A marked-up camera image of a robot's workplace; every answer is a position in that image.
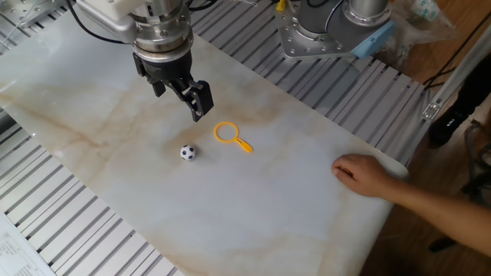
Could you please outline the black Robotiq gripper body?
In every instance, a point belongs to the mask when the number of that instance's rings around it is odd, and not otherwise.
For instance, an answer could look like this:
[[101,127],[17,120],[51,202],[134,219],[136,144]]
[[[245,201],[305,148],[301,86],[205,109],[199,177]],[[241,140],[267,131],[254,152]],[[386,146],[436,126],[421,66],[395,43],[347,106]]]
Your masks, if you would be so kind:
[[147,77],[155,81],[193,81],[191,74],[193,62],[191,51],[187,51],[182,57],[173,61],[146,61],[136,53],[133,53],[133,59],[137,73],[141,77]]

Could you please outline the person's bare hand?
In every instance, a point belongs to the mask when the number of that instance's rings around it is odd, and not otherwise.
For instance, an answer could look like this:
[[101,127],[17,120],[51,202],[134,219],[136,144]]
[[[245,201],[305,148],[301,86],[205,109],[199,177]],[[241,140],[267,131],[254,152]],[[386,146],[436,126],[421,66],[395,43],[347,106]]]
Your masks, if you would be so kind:
[[336,159],[332,172],[351,191],[390,201],[394,178],[373,156],[348,154]]

